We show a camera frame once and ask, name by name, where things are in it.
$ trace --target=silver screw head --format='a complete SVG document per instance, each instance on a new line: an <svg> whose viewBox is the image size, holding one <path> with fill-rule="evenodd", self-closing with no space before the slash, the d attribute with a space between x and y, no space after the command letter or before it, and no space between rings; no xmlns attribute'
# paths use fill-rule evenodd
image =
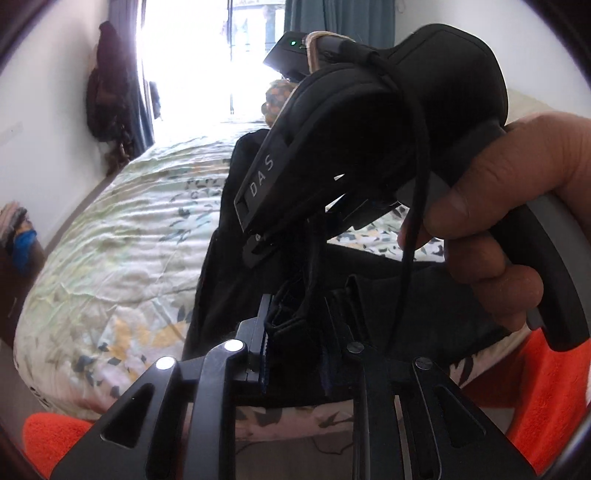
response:
<svg viewBox="0 0 591 480"><path fill-rule="evenodd" d="M414 364L421 370L431 370L433 367L433 361L430 358L426 358L424 356L417 358L414 361Z"/></svg>
<svg viewBox="0 0 591 480"><path fill-rule="evenodd" d="M228 352L237 352L238 350L241 350L243 346L244 346L244 343L242 343L240 340L237 340L235 338L233 338L232 340L228 340L226 343L223 344L223 347Z"/></svg>
<svg viewBox="0 0 591 480"><path fill-rule="evenodd" d="M360 342L349 342L347 344L347 351L350 353L361 353L363 349L363 344Z"/></svg>
<svg viewBox="0 0 591 480"><path fill-rule="evenodd" d="M171 356L163 356L156 360L156 368L158 370L168 370L174 365L175 359Z"/></svg>

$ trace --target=black handheld controller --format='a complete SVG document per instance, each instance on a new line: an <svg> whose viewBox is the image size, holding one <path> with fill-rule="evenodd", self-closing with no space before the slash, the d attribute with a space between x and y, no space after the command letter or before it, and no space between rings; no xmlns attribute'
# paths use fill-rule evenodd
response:
<svg viewBox="0 0 591 480"><path fill-rule="evenodd" d="M286 33L267 63L297 76L294 71L307 68L306 51L303 43L290 49L289 40L303 36ZM360 228L383 215L375 205L393 203L394 192L413 177L405 109L378 75L345 63L351 44L336 37L318 41L325 66L300 82L242 184L235 206L252 235L247 255L263 256L283 229L340 196L329 210L331 232ZM493 52L463 31L428 25L377 53L413 86L428 125L432 170L453 185L504 135L508 101ZM551 194L541 196L509 212L491 233L513 263L535 268L544 282L530 325L541 326L558 351L588 339L591 248L564 205Z"/></svg>

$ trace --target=black mount bracket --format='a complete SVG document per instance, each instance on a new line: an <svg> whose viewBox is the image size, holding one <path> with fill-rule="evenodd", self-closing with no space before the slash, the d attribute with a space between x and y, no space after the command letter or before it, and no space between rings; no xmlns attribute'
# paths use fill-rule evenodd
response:
<svg viewBox="0 0 591 480"><path fill-rule="evenodd" d="M178 468L185 480L235 477L235 407L275 404L267 391L268 338L264 295L257 317L241 322L236 338L205 356L155 362L104 414L54 469L51 480L167 480ZM335 323L329 350L327 401L355 402L353 480L404 479L401 404L413 480L529 480L533 468L497 427L428 358L412 364L388 359L355 341ZM181 432L193 402L184 463Z"/></svg>

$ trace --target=floor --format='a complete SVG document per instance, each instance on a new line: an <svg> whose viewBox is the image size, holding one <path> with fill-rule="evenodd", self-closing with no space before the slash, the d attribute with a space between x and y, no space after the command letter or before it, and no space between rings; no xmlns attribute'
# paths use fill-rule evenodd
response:
<svg viewBox="0 0 591 480"><path fill-rule="evenodd" d="M19 377L12 349L0 341L0 423L12 441L22 447L22 426L33 413L45 411Z"/></svg>
<svg viewBox="0 0 591 480"><path fill-rule="evenodd" d="M351 432L341 432L246 447L237 445L236 480L351 478L353 449L348 447L351 441Z"/></svg>

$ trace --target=hand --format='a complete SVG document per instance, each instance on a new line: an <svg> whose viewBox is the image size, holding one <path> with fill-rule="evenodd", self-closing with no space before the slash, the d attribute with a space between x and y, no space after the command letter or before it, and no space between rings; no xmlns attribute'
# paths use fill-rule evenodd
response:
<svg viewBox="0 0 591 480"><path fill-rule="evenodd" d="M591 120L545 113L511 124L456 185L425 215L418 246L443 238L452 277L470 284L482 306L509 330L525 323L544 291L538 273L507 265L487 233L517 206L553 192L570 208L591 242ZM406 225L398 237L403 246Z"/></svg>

